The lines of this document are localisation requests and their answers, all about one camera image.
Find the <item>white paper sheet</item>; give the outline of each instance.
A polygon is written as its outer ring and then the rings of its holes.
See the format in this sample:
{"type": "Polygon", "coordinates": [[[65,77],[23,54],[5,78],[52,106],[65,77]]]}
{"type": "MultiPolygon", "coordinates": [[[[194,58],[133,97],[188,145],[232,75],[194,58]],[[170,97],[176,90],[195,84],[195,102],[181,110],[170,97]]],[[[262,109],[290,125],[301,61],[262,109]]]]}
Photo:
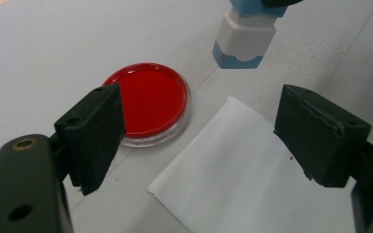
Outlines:
{"type": "Polygon", "coordinates": [[[273,125],[232,97],[149,191],[191,232],[354,232],[349,190],[309,182],[273,125]]]}

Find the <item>metal screw head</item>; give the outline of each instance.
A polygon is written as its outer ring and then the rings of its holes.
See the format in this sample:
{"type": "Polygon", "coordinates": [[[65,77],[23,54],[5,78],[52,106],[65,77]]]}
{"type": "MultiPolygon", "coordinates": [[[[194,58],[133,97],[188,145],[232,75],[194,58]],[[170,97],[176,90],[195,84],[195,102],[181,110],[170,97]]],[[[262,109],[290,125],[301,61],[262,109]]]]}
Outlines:
{"type": "Polygon", "coordinates": [[[35,138],[21,139],[12,145],[12,150],[27,150],[35,146],[36,143],[38,143],[38,140],[35,138]]]}

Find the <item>white tabletop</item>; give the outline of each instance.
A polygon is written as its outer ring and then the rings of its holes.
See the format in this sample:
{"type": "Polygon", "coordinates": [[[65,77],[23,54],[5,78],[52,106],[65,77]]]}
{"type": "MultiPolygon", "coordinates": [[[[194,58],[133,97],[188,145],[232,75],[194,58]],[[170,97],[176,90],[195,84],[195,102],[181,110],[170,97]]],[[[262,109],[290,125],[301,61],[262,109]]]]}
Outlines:
{"type": "MultiPolygon", "coordinates": [[[[228,95],[274,122],[283,84],[295,84],[373,126],[373,0],[289,7],[255,70],[222,70],[212,56],[230,8],[227,0],[12,0],[0,6],[0,147],[25,134],[50,136],[58,118],[129,64],[167,65],[190,86],[192,112],[182,136],[152,148],[120,147],[100,189],[85,198],[65,181],[76,232],[187,232],[147,186],[228,95]]],[[[345,200],[346,213],[350,189],[331,196],[345,200]]],[[[322,205],[335,210],[334,203],[322,205]]],[[[354,232],[352,214],[320,225],[354,232]]]]}

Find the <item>red petri dish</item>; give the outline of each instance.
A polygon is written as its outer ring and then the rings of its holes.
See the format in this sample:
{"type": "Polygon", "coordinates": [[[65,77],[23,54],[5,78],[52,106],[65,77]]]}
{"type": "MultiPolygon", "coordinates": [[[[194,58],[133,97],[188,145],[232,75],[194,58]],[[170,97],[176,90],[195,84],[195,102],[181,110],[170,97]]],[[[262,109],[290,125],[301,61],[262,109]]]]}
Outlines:
{"type": "Polygon", "coordinates": [[[177,135],[187,124],[189,88],[169,67],[139,63],[124,67],[104,85],[119,83],[126,135],[122,143],[147,147],[177,135]]]}

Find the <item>white table surface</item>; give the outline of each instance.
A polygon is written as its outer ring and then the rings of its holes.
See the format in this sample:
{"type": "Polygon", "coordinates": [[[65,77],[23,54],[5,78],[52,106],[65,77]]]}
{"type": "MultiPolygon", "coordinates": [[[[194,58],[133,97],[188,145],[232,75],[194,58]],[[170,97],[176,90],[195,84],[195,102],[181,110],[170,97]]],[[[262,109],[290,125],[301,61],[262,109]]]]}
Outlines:
{"type": "MultiPolygon", "coordinates": [[[[227,0],[10,0],[0,6],[0,147],[25,134],[50,136],[59,117],[129,64],[167,65],[190,86],[192,112],[183,135],[152,148],[121,146],[108,177],[87,197],[65,181],[76,232],[187,232],[147,186],[228,95],[274,122],[283,84],[300,85],[373,126],[373,0],[289,7],[255,70],[222,70],[213,59],[230,7],[227,0]]],[[[373,129],[368,140],[373,143],[373,129]]],[[[317,223],[324,229],[305,232],[354,232],[353,184],[322,188],[329,195],[322,209],[345,217],[328,216],[317,223]]]]}

